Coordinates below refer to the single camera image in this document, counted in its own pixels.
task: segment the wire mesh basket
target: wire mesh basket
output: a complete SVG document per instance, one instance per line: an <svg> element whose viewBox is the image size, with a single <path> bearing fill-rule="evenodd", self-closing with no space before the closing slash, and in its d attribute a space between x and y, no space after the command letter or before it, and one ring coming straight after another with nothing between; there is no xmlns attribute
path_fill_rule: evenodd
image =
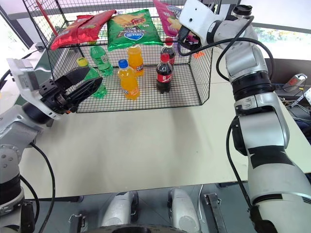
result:
<svg viewBox="0 0 311 233"><path fill-rule="evenodd" d="M89 48L92 45L88 43L61 47L55 51L50 50L55 35L39 10L38 1L23 0L23 2L42 42L47 48L53 78L57 79L77 67L76 60L79 57L85 57L91 66L97 68L89 55ZM161 2L183 8L186 1L161 0ZM201 0L201 2L210 7L215 13L220 10L221 0ZM61 32L74 22L78 15L95 15L107 10L116 10L117 14L127 14L149 9L161 40L165 41L167 37L162 29L160 18L152 0L44 0L41 1L41 5L57 32ZM96 45L102 46L107 51L107 43L107 25L105 24L99 32ZM118 60L127 59L126 49L108 52L114 71L112 76L103 77L103 84L107 88L107 94L102 99L90 96L80 103L77 112L109 112L196 106L207 101L209 98L212 50L204 50L201 56L182 57L177 54L171 90L168 93L160 94L156 89L156 66L159 63L161 49L162 47L159 45L141 45L145 71L142 77L138 77L140 97L137 100L127 100L125 98L117 74Z"/></svg>

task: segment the red bottle cap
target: red bottle cap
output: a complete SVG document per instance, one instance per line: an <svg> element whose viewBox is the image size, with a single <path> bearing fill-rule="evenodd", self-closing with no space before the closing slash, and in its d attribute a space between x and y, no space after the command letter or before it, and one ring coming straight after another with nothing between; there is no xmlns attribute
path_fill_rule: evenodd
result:
<svg viewBox="0 0 311 233"><path fill-rule="evenodd" d="M171 37L166 37L165 38L165 44L170 46L173 44L173 39Z"/></svg>
<svg viewBox="0 0 311 233"><path fill-rule="evenodd" d="M170 60L170 56L167 53L161 54L161 61L168 62Z"/></svg>

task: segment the blue bottle cap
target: blue bottle cap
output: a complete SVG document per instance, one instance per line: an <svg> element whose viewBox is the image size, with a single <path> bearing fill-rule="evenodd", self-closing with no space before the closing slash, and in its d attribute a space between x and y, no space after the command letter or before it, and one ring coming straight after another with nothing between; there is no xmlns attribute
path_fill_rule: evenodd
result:
<svg viewBox="0 0 311 233"><path fill-rule="evenodd" d="M120 67L121 69L127 68L127 67L128 67L128 62L127 62L125 59L119 60L119 67Z"/></svg>

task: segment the orange soda bottle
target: orange soda bottle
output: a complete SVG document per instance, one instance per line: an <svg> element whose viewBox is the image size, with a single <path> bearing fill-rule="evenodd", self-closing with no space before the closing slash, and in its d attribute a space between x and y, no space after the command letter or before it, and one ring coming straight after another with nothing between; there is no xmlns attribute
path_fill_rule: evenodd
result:
<svg viewBox="0 0 311 233"><path fill-rule="evenodd" d="M118 76L125 97L129 100L136 100L140 96L136 72L129 67L125 59L119 60Z"/></svg>
<svg viewBox="0 0 311 233"><path fill-rule="evenodd" d="M131 46L127 49L128 64L137 72L137 76L144 74L144 63L141 56L141 48L139 45Z"/></svg>

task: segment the table surface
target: table surface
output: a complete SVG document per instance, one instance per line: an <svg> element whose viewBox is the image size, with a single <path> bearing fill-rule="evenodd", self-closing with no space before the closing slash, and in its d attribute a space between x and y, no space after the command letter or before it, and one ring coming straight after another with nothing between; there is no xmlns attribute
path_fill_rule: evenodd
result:
<svg viewBox="0 0 311 233"><path fill-rule="evenodd" d="M53 167L56 196L236 181L225 151L234 99L231 85L215 71L218 56L214 49L210 98L202 106L69 114L55 121L36 143ZM226 73L224 62L220 69ZM286 152L311 172L311 146L282 110L291 134ZM230 151L247 180L247 157L234 149L232 139ZM39 198L51 197L50 173L35 149L25 149L19 166ZM32 198L27 188L25 197Z"/></svg>

